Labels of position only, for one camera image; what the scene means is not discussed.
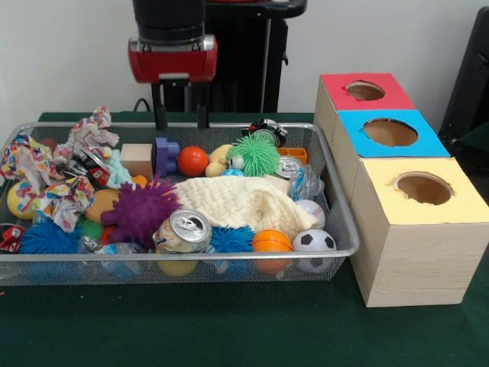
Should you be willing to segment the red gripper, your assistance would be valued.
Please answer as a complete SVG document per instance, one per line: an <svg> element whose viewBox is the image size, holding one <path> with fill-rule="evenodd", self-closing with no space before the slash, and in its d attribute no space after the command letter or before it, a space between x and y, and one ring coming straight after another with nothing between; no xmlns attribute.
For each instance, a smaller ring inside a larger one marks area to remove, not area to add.
<svg viewBox="0 0 489 367"><path fill-rule="evenodd" d="M209 84L216 72L218 43L214 36L184 44L155 44L137 38L128 40L128 60L138 83L152 83L155 126L167 130L163 80L187 80L196 85L196 121L198 128L209 127Z"/></svg>

